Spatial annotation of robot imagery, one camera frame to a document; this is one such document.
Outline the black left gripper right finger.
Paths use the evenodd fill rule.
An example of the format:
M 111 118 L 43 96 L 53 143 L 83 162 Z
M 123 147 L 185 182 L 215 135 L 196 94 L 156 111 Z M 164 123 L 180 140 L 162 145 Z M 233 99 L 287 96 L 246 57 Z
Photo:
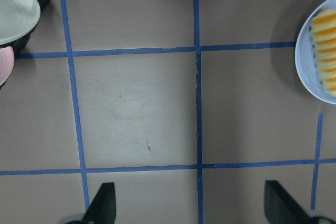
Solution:
M 276 180 L 264 184 L 264 214 L 268 223 L 335 223 L 335 220 L 309 214 Z

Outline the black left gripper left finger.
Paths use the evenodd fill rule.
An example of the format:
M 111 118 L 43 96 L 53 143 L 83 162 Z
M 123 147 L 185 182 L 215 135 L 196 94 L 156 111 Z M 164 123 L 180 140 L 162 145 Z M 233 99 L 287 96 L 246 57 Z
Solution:
M 63 218 L 59 223 L 113 224 L 116 220 L 115 184 L 102 183 L 89 208 L 81 215 Z

